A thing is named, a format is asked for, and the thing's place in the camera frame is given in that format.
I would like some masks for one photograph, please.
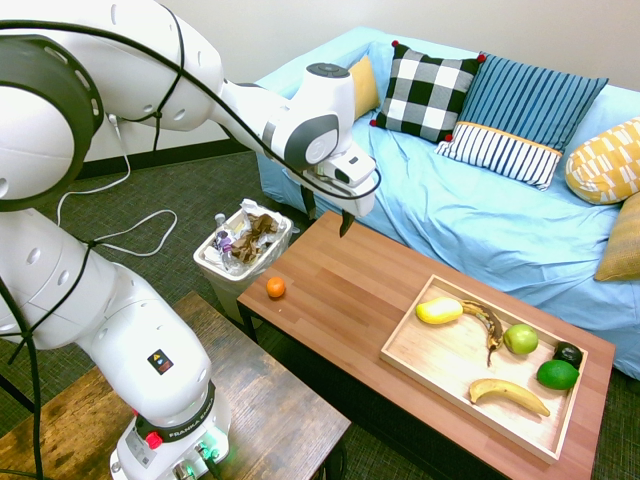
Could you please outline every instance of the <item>yellow patterned pillow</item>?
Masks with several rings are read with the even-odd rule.
[[[565,177],[573,193],[599,205],[640,191],[640,117],[580,145],[567,159]]]

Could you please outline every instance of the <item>white cable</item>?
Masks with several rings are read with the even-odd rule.
[[[67,193],[65,193],[62,196],[62,198],[60,199],[60,201],[58,202],[58,210],[57,210],[58,226],[60,226],[60,222],[62,220],[62,217],[60,215],[61,211],[62,211],[62,204],[64,203],[64,201],[67,199],[68,196],[70,196],[70,195],[89,195],[91,193],[102,192],[104,190],[108,190],[109,188],[115,187],[116,185],[124,182],[131,175],[131,165],[129,164],[129,158],[127,157],[127,152],[125,151],[125,148],[124,148],[124,142],[122,141],[122,137],[120,136],[120,129],[118,128],[118,119],[113,114],[109,114],[108,118],[109,118],[109,122],[111,122],[111,125],[113,125],[113,128],[116,131],[116,135],[118,136],[118,140],[120,140],[120,147],[122,148],[122,154],[124,156],[124,161],[127,164],[127,174],[124,177],[120,178],[119,180],[116,180],[115,182],[110,183],[109,185],[105,185],[104,187],[99,187],[99,188],[96,188],[94,190],[86,190],[84,192],[67,192]]]
[[[117,245],[111,245],[109,243],[101,243],[100,244],[103,247],[108,247],[108,248],[111,248],[113,250],[118,250],[120,252],[129,253],[131,255],[135,255],[136,257],[150,257],[151,255],[155,255],[164,246],[165,240],[167,239],[169,234],[173,231],[173,228],[176,226],[176,223],[178,223],[178,215],[176,215],[176,212],[174,212],[173,210],[159,210],[159,211],[157,211],[155,213],[152,213],[148,217],[140,220],[138,223],[136,223],[133,227],[129,228],[128,230],[124,230],[124,231],[118,232],[118,233],[111,233],[109,235],[105,235],[104,237],[96,238],[95,240],[96,241],[100,241],[100,240],[104,240],[105,238],[117,237],[118,235],[124,235],[125,233],[129,233],[130,231],[138,228],[140,225],[145,223],[147,220],[151,220],[153,217],[155,217],[157,215],[160,215],[161,213],[170,213],[171,215],[173,215],[173,223],[171,224],[169,229],[165,232],[165,234],[162,236],[162,239],[160,240],[160,244],[156,247],[156,249],[154,251],[149,252],[149,253],[138,253],[138,252],[133,252],[131,250],[127,250],[127,249],[122,248],[122,247],[118,247]]]
[[[116,185],[124,182],[131,175],[131,164],[129,163],[129,158],[127,157],[127,152],[125,151],[125,148],[124,148],[124,142],[122,141],[122,136],[120,135],[120,129],[118,128],[118,118],[113,114],[109,114],[108,118],[109,118],[109,122],[111,123],[111,125],[113,125],[113,128],[116,131],[116,135],[118,136],[118,140],[120,141],[120,147],[122,148],[122,155],[124,156],[124,160],[125,160],[125,162],[127,164],[127,174],[124,177],[120,178],[119,180],[116,180],[115,182],[110,183],[109,185],[105,185],[104,187],[99,187],[99,188],[96,188],[96,189],[93,189],[93,190],[86,190],[84,192],[67,192],[67,193],[65,193],[62,196],[62,198],[60,199],[60,201],[58,202],[58,211],[57,211],[58,226],[60,226],[60,220],[61,220],[60,212],[62,210],[62,204],[64,203],[65,199],[69,195],[88,195],[88,194],[91,194],[91,193],[103,192],[103,191],[105,191],[105,190],[107,190],[107,189],[109,189],[111,187],[115,187]],[[159,211],[157,211],[155,213],[152,213],[151,215],[147,216],[146,218],[140,220],[138,223],[136,223],[133,227],[129,228],[128,230],[124,230],[122,232],[105,235],[103,237],[96,238],[95,240],[96,241],[100,241],[100,240],[104,240],[105,238],[117,237],[118,235],[124,235],[125,233],[129,233],[132,230],[135,230],[136,228],[138,228],[143,223],[145,223],[147,220],[151,220],[153,217],[155,217],[157,215],[160,215],[162,213],[170,213],[171,215],[173,215],[173,223],[168,228],[168,230],[165,232],[165,234],[162,236],[162,239],[160,240],[160,244],[152,252],[139,253],[139,252],[133,252],[131,250],[127,250],[126,248],[118,247],[117,245],[111,245],[109,243],[101,243],[100,244],[103,247],[111,248],[112,250],[118,250],[120,252],[128,253],[130,255],[135,255],[136,257],[150,257],[152,255],[155,255],[156,253],[158,253],[160,251],[160,249],[162,249],[162,247],[164,246],[165,240],[167,239],[169,234],[171,234],[171,232],[173,231],[174,227],[176,226],[176,223],[178,223],[178,215],[173,210],[159,210]]]

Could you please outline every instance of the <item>white wall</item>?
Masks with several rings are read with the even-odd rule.
[[[226,77],[253,82],[356,26],[484,50],[565,72],[610,78],[640,91],[638,0],[163,0],[220,52]],[[131,153],[153,131],[126,126]],[[162,132],[160,148],[225,138],[210,123]],[[121,155],[103,127],[88,159]]]

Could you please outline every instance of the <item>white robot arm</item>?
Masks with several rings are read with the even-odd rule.
[[[0,280],[19,309],[0,302],[0,335],[28,336],[18,316],[37,348],[76,342],[139,413],[112,455],[116,480],[204,474],[211,451],[228,452],[229,405],[196,336],[144,279],[31,207],[75,178],[106,112],[173,130],[213,120],[339,205],[348,228],[377,187],[351,140],[353,81],[325,64],[304,75],[291,100],[234,85],[216,50],[152,0],[0,5]]]

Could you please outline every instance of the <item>yellow pillow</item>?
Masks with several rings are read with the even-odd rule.
[[[573,193],[599,205],[640,191],[640,117],[580,145],[567,159],[565,177]]]
[[[373,76],[373,68],[369,57],[365,56],[349,69],[353,82],[356,86],[356,116],[357,120],[369,110],[378,108],[380,100],[378,99],[378,89],[376,88],[376,79]]]
[[[622,204],[595,279],[640,279],[640,195],[631,195]]]

